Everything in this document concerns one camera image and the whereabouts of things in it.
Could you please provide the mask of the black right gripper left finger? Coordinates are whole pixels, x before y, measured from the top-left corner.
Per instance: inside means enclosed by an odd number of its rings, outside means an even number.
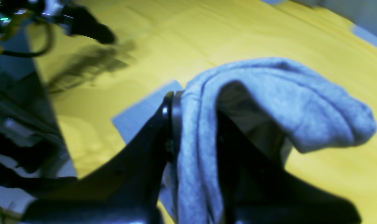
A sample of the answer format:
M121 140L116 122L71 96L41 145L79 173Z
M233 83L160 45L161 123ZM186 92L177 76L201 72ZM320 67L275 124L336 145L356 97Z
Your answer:
M26 209L22 224L162 224L167 163L179 152L183 91L170 91L133 140L105 165Z

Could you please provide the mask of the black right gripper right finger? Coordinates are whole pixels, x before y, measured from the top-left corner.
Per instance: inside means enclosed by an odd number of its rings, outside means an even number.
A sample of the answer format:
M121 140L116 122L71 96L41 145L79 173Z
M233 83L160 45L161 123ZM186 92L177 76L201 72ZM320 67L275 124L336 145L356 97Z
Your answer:
M349 200L286 172L217 112L217 165L226 224L360 224Z

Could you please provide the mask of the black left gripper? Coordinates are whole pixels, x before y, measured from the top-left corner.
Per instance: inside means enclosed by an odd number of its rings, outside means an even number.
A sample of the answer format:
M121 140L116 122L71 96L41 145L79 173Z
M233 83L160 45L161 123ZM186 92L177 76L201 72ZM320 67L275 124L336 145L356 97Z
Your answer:
M117 40L108 26L73 0L37 0L36 14L46 22L58 24L70 36L90 37L100 44L114 44Z

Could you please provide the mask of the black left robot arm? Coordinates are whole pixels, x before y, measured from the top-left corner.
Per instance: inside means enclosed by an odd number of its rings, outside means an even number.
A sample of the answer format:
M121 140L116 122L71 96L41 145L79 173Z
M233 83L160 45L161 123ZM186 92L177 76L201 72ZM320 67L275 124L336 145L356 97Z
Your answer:
M29 174L63 145L33 62L53 47L51 24L68 36L117 41L110 27L74 0L0 0L0 154Z

